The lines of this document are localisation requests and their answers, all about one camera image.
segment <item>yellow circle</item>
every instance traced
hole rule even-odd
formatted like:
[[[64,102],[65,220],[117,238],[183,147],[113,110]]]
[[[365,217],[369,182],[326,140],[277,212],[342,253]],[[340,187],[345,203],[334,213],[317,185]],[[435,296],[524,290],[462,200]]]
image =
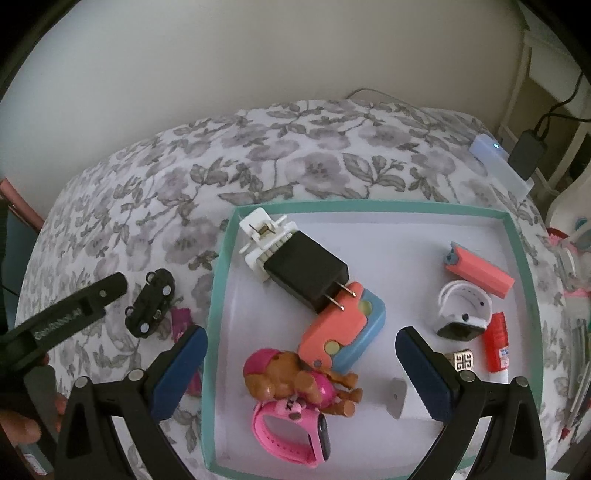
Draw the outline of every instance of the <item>yellow circle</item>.
[[[340,345],[338,342],[335,342],[334,340],[329,340],[328,342],[326,342],[324,344],[324,351],[328,355],[335,355],[338,353],[339,350],[340,350]]]
[[[374,308],[371,305],[369,300],[361,300],[359,302],[359,310],[363,313],[366,317],[371,315],[371,312]]]

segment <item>smartwatch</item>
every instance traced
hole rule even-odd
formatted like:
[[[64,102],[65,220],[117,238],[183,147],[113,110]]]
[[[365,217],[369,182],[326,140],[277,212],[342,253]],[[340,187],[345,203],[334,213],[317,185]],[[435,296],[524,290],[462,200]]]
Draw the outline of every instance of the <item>smartwatch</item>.
[[[454,280],[439,292],[435,332],[443,338],[468,342],[484,333],[492,318],[492,300],[473,283]]]
[[[270,431],[265,417],[283,419],[300,426],[308,434],[309,445],[282,439]],[[252,432],[267,452],[286,462],[315,468],[327,461],[330,456],[330,441],[324,414],[306,406],[300,398],[258,403],[252,416]]]

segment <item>white electrical connector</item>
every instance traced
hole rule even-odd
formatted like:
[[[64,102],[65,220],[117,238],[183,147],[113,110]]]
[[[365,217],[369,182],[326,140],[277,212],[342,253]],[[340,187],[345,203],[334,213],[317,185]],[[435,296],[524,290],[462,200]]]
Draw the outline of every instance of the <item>white electrical connector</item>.
[[[240,254],[244,255],[244,260],[261,281],[269,278],[269,274],[263,268],[265,262],[291,238],[293,232],[298,230],[295,222],[282,225],[286,219],[287,215],[282,215],[279,220],[272,220],[269,214],[259,207],[240,222],[240,228],[251,239],[240,249]]]

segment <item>floral bedsheet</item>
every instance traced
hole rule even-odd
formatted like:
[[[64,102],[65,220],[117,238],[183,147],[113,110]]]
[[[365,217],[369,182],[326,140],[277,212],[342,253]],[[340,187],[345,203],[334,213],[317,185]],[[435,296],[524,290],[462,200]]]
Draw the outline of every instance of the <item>floral bedsheet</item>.
[[[570,341],[563,288],[542,219],[521,204],[468,152],[487,132],[457,112],[421,111],[362,100],[300,101],[206,118],[130,145],[70,180],[37,240],[17,323],[115,271],[129,293],[106,317],[50,352],[57,388],[74,380],[114,381],[147,368],[169,349],[170,320],[138,340],[124,309],[148,271],[166,266],[178,306],[206,325],[217,250],[235,205],[291,199],[405,199],[507,210],[521,235],[536,285],[544,342],[540,419],[548,462],[554,456],[568,390]],[[185,396],[161,423],[198,479],[216,475],[200,451],[200,400]],[[149,478],[129,433],[117,424],[140,480]]]

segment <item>tray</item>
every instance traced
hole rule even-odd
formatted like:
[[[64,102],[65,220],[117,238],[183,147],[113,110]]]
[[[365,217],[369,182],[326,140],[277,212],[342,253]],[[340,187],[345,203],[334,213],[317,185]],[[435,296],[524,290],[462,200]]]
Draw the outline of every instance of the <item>tray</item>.
[[[507,318],[509,376],[530,380],[539,408],[543,381],[540,315],[527,258],[509,213],[429,202],[273,203],[263,207],[270,215],[288,214],[304,233],[347,263],[351,279],[383,299],[387,318],[353,367],[359,374],[358,386],[364,390],[355,416],[327,416],[330,459],[308,469],[269,455],[251,432],[255,400],[244,385],[242,365],[258,348],[295,351],[314,313],[271,280],[260,283],[239,255],[247,238],[238,223],[256,207],[236,208],[213,282],[202,404],[203,456],[212,472],[249,480],[402,479],[409,475],[442,424],[395,420],[386,410],[392,379],[403,378],[394,351],[398,330],[414,326],[436,351],[470,348],[476,357],[475,372],[488,379],[480,338],[452,342],[435,335],[426,323],[436,314],[439,290],[454,279],[443,267],[452,241],[516,279],[504,300],[493,297],[493,310],[502,310]],[[472,464],[488,421],[480,421],[461,466]],[[279,433],[306,441],[297,436],[300,432]]]

